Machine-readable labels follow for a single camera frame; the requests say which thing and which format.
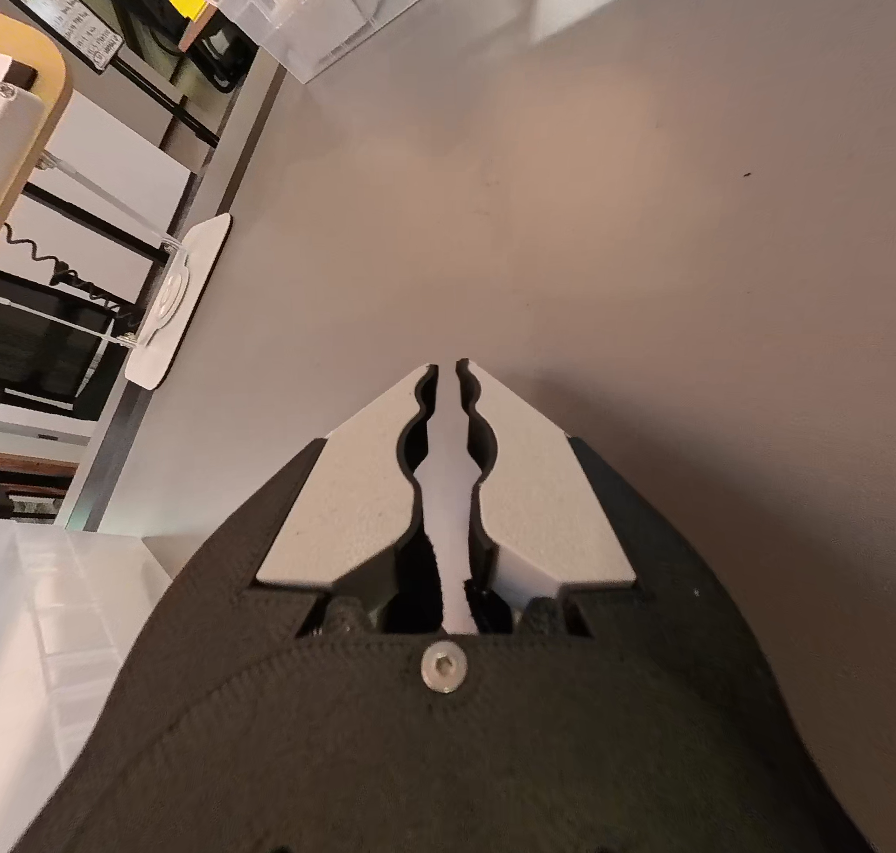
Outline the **translucent white plastic box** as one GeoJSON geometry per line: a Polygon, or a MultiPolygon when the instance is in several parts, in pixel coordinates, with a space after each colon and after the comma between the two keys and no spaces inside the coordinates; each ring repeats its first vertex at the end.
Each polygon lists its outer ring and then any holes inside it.
{"type": "Polygon", "coordinates": [[[1,850],[91,734],[171,578],[140,538],[1,523],[1,850]]]}

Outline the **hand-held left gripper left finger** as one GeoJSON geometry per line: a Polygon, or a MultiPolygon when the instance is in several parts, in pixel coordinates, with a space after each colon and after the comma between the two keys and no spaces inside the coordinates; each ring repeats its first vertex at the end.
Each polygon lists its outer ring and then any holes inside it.
{"type": "Polygon", "coordinates": [[[275,588],[399,588],[424,533],[415,476],[428,456],[438,367],[420,366],[331,431],[256,580],[275,588]]]}

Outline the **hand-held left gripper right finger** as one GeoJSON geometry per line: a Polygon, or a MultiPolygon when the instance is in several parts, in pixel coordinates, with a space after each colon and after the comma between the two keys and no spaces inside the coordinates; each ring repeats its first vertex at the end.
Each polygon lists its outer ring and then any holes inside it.
{"type": "Polygon", "coordinates": [[[473,588],[562,598],[632,587],[635,571],[570,436],[470,359],[456,373],[480,470],[469,511],[473,588]]]}

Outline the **white mounting plate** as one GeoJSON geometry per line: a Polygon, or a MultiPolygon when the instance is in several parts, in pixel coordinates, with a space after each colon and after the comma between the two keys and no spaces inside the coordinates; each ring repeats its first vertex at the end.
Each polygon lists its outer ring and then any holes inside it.
{"type": "Polygon", "coordinates": [[[175,242],[126,360],[129,383],[154,391],[167,377],[231,229],[232,216],[222,213],[195,225],[175,242]]]}

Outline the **light wooden rounded board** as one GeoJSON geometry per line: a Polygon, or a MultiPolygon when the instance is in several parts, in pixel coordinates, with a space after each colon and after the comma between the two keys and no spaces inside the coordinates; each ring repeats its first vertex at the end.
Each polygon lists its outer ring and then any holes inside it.
{"type": "Polygon", "coordinates": [[[73,93],[56,41],[1,16],[1,220],[6,221],[44,154],[73,93]]]}

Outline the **brown wooden board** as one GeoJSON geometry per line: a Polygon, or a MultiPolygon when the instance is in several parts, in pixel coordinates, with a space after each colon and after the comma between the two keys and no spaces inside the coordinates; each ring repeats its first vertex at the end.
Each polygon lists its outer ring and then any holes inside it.
{"type": "Polygon", "coordinates": [[[202,8],[197,13],[196,18],[189,20],[187,23],[185,32],[177,45],[180,52],[186,53],[195,42],[198,41],[200,35],[206,29],[216,12],[217,8],[215,5],[210,3],[203,4],[202,8]]]}

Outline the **white printed label sign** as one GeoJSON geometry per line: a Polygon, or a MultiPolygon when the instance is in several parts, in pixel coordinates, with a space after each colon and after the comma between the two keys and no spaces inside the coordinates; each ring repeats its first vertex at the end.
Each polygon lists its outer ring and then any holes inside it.
{"type": "Polygon", "coordinates": [[[95,74],[103,75],[125,43],[82,0],[12,0],[95,74]]]}

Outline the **clear acrylic stand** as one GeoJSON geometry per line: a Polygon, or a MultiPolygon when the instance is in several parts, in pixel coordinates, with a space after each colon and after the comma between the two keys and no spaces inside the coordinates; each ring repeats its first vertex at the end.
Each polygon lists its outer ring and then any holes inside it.
{"type": "MultiPolygon", "coordinates": [[[[167,273],[164,282],[159,289],[159,294],[154,305],[145,316],[146,319],[153,318],[155,324],[153,326],[145,325],[143,330],[135,332],[137,323],[133,317],[135,306],[125,303],[124,300],[117,298],[108,290],[98,287],[91,281],[84,280],[75,272],[70,265],[60,260],[54,255],[39,254],[37,243],[30,238],[17,238],[14,235],[12,226],[8,220],[2,223],[2,232],[6,237],[8,245],[26,245],[29,248],[29,255],[33,262],[51,262],[53,272],[51,275],[50,285],[57,286],[63,284],[74,287],[85,293],[91,301],[99,301],[100,304],[114,312],[114,319],[125,322],[128,331],[120,336],[114,336],[109,333],[93,332],[92,334],[105,342],[118,344],[127,350],[139,350],[146,348],[152,336],[165,326],[176,314],[184,299],[185,292],[189,285],[189,268],[188,268],[188,248],[184,242],[176,239],[171,234],[159,230],[151,220],[140,214],[139,211],[132,209],[127,203],[120,200],[113,194],[107,192],[96,182],[92,181],[79,171],[77,171],[70,163],[61,160],[59,157],[44,152],[40,155],[37,168],[40,170],[56,170],[66,175],[82,187],[85,187],[103,201],[110,203],[112,206],[123,212],[130,219],[136,221],[145,230],[150,231],[159,238],[160,245],[158,252],[166,254],[170,259],[167,264],[167,273]]],[[[134,236],[128,236],[125,232],[111,225],[105,220],[86,212],[83,208],[77,207],[72,203],[61,200],[55,195],[42,188],[35,187],[27,182],[23,192],[28,198],[35,200],[43,205],[55,210],[70,220],[88,228],[91,231],[99,233],[101,236],[111,239],[119,245],[125,245],[138,254],[153,260],[151,248],[134,236]]]]}

